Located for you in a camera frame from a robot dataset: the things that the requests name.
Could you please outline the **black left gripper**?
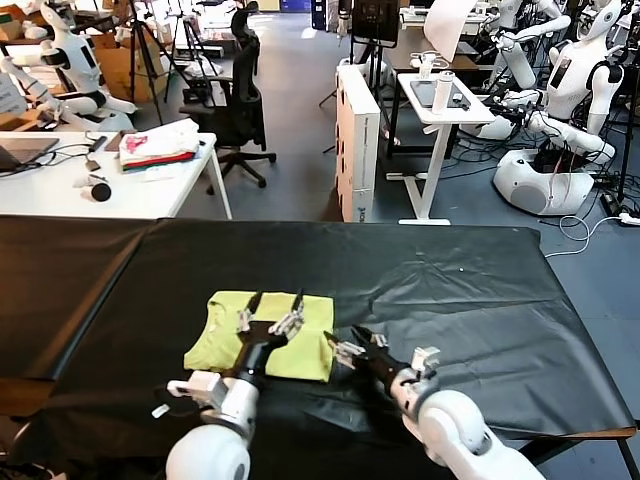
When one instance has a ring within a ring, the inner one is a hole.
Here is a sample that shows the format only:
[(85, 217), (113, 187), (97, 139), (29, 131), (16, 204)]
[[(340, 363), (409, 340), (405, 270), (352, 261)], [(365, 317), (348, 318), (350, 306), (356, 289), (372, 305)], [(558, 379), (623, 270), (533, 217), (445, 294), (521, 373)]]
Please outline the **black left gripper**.
[(234, 362), (234, 377), (249, 383), (260, 383), (266, 376), (271, 353), (289, 343), (287, 336), (296, 336), (304, 324), (304, 290), (300, 289), (290, 311), (278, 322), (251, 323), (261, 302), (263, 292), (257, 291), (238, 313), (236, 332), (241, 349)]

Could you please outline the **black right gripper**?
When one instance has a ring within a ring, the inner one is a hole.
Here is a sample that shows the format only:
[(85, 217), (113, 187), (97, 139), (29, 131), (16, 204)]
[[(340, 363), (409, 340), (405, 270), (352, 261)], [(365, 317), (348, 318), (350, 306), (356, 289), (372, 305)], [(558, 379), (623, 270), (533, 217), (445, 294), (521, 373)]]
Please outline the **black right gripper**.
[(351, 370), (357, 368), (366, 371), (383, 385), (386, 393), (391, 393), (395, 384), (403, 385), (413, 381), (410, 364), (399, 361), (390, 354), (383, 334), (360, 325), (352, 326), (351, 331), (361, 346), (340, 340), (328, 331), (323, 332), (333, 356), (341, 365)]

